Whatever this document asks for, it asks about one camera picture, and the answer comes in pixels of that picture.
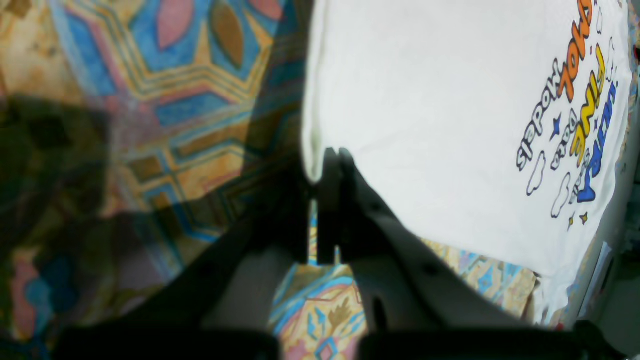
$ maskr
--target patterned fabric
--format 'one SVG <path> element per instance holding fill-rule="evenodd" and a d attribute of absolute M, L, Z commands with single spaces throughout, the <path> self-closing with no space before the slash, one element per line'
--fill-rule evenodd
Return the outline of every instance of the patterned fabric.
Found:
<path fill-rule="evenodd" d="M 0 354 L 44 357 L 64 326 L 141 304 L 298 155 L 311 10 L 0 0 L 0 331 L 22 341 Z M 425 242 L 523 313 L 530 271 Z M 349 268 L 294 266 L 269 329 L 288 359 L 351 358 L 366 322 Z"/>

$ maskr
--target pink shape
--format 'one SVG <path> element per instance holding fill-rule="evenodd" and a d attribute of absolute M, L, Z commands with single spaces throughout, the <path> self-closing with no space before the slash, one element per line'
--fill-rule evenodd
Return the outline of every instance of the pink shape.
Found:
<path fill-rule="evenodd" d="M 273 20 L 282 18 L 282 5 L 278 0 L 249 0 L 258 12 Z"/>
<path fill-rule="evenodd" d="M 163 0 L 157 15 L 157 36 L 160 50 L 180 40 L 193 20 L 193 0 Z"/>
<path fill-rule="evenodd" d="M 296 346 L 291 347 L 289 351 L 284 355 L 286 360 L 302 360 L 307 356 L 309 352 L 307 351 L 307 347 L 305 346 L 305 342 L 302 340 L 298 340 Z"/>
<path fill-rule="evenodd" d="M 27 261 L 17 260 L 13 266 L 15 276 L 11 279 L 10 285 L 13 300 L 13 321 L 20 331 L 20 335 L 29 339 L 35 332 L 36 311 L 27 301 L 25 287 L 40 275 L 38 270 Z"/>
<path fill-rule="evenodd" d="M 333 355 L 333 351 L 331 350 L 331 347 L 326 345 L 324 347 L 324 349 L 322 349 L 322 351 L 320 351 L 320 358 L 322 360 L 329 360 L 331 359 L 331 355 Z"/>

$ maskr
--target white t-shirt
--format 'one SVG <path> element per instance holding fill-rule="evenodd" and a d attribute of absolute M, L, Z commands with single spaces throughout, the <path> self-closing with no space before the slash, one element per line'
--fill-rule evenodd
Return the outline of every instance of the white t-shirt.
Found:
<path fill-rule="evenodd" d="M 309 178 L 345 147 L 416 235 L 542 276 L 567 303 L 615 184 L 626 1 L 316 0 Z"/>

